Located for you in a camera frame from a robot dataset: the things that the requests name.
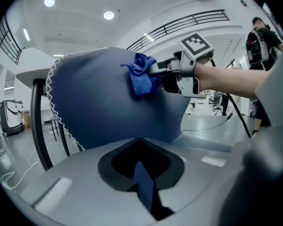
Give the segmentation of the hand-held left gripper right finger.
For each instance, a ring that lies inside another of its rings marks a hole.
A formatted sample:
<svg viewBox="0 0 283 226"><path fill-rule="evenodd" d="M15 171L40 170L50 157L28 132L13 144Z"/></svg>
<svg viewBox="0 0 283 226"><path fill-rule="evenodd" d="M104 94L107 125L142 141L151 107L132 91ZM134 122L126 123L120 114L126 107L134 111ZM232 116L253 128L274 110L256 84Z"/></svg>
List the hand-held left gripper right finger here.
<svg viewBox="0 0 283 226"><path fill-rule="evenodd" d="M242 169L243 142L227 146L193 137L168 144L146 142L180 157L184 172L175 185L158 191L164 210L173 213L156 220L151 214L142 226L219 226L222 206Z"/></svg>

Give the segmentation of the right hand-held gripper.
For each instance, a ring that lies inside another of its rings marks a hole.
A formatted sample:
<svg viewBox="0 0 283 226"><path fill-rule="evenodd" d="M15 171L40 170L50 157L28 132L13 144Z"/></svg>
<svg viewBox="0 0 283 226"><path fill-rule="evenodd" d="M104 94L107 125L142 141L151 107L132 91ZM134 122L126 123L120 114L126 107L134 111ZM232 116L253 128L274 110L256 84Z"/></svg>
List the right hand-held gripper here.
<svg viewBox="0 0 283 226"><path fill-rule="evenodd" d="M178 44L182 48L180 55L153 64L148 69L148 75L160 76L162 86L168 93L205 98L205 95L200 94L199 79L194 69L198 61L207 61L213 57L214 48L198 33L193 33Z"/></svg>

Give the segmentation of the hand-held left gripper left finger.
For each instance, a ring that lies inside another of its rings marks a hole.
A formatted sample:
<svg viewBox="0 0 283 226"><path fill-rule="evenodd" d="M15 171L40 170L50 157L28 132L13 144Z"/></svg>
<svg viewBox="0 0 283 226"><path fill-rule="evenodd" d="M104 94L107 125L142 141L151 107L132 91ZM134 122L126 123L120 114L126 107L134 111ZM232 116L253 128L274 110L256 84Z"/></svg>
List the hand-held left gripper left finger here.
<svg viewBox="0 0 283 226"><path fill-rule="evenodd" d="M149 226L156 221L135 192L109 186L100 158L122 140L75 153L28 183L20 197L51 222L64 226Z"/></svg>

